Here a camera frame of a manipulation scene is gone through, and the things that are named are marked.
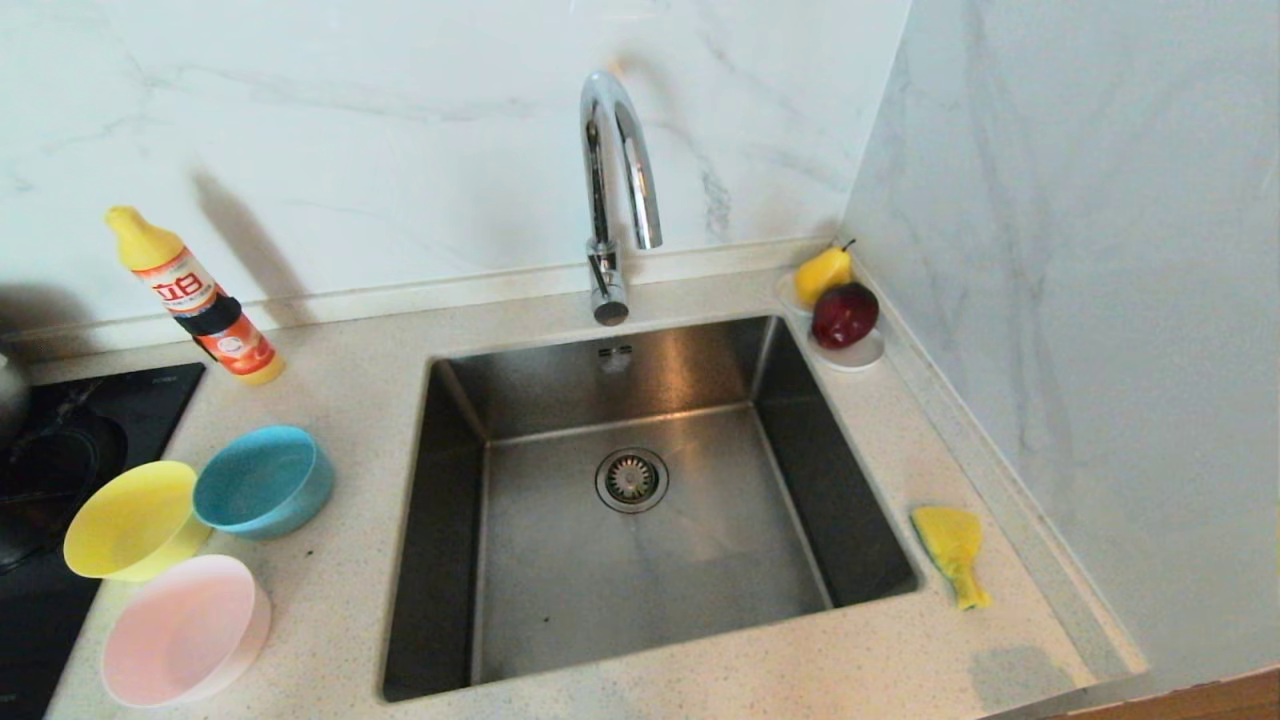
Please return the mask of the yellow fish-shaped sponge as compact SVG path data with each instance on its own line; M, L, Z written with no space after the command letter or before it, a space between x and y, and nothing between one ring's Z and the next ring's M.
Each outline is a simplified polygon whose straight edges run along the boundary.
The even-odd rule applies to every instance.
M918 506L910 520L934 566L948 580L957 609L987 609L992 600L977 579L975 562L982 550L980 519L964 509Z

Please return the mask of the orange yellow dish soap bottle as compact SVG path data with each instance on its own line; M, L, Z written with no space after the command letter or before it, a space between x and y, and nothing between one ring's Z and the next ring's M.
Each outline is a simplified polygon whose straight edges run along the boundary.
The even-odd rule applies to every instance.
M115 234L120 264L218 365L250 386L273 382L285 370L283 356L241 302L224 291L177 233L148 222L132 206L110 208L105 223Z

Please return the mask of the stainless steel sink basin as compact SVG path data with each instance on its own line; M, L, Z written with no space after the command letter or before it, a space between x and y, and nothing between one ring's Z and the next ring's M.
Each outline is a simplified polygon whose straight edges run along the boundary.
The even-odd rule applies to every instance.
M782 316L439 357L425 382L388 702L919 587ZM669 469L646 512L596 496L627 447Z

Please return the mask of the chrome gooseneck faucet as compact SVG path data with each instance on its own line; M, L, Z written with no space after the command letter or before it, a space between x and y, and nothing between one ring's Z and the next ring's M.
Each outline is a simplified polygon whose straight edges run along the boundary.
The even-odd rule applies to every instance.
M591 273L591 315L600 325L618 325L628 318L628 305L609 219L608 155L622 161L623 196L631 208L630 227L639 250L663 245L657 184L643 126L632 99L614 73L595 70L586 77L579 110L590 219L586 259Z

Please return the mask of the round metal drain strainer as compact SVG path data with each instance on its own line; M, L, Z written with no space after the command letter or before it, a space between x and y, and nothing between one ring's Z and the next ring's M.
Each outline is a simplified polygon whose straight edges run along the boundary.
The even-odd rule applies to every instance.
M669 469L649 448L620 448L600 461L594 482L596 496L608 509L640 514L654 509L666 497Z

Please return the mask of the yellow pear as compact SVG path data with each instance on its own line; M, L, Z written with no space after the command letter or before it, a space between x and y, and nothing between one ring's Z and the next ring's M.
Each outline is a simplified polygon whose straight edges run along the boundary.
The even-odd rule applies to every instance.
M797 306L812 310L826 291L855 281L850 254L854 243L855 240L850 240L832 245L796 268L794 296Z

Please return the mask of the dark red apple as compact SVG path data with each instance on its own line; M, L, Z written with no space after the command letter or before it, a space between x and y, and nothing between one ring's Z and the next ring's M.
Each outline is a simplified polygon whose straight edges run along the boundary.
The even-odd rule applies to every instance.
M817 300L812 336L822 348L846 348L865 338L881 315L877 296L860 282L832 287Z

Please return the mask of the small white dish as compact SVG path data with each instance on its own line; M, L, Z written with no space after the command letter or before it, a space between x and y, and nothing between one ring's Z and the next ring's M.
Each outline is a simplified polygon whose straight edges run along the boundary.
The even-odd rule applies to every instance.
M794 270L786 270L773 284L773 292L783 307L797 318L806 332L806 343L817 360L836 372L861 372L876 365L886 351L886 340L879 328L873 328L868 336L846 348L824 348L818 345L812 333L812 310L804 306L794 287Z

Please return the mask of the blue plastic bowl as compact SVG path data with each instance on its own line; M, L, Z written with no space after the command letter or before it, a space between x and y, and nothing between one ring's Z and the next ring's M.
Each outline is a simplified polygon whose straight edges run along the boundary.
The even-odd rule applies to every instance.
M273 539L311 521L332 497L335 478L330 459L307 430L261 427L206 464L195 483L195 514L229 536Z

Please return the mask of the black induction cooktop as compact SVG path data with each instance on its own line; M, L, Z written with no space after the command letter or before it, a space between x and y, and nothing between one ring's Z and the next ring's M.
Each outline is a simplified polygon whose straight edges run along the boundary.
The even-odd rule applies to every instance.
M36 386L0 436L0 720L44 720L99 580L61 556L70 521L110 479L156 461L198 363Z

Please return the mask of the pink plastic bowl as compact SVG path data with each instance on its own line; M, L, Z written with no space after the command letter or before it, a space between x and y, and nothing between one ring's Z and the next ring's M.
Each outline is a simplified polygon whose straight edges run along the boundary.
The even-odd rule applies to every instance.
M271 623L268 592L238 559L215 553L178 562L115 621L102 650L104 687L133 708L206 700L248 671Z

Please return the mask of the yellow plastic bowl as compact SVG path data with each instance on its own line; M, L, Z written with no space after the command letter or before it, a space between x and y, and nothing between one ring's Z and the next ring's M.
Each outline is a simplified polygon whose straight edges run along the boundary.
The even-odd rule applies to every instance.
M146 462L113 478L73 518L63 543L78 577L143 583L191 559L212 534L195 512L196 470Z

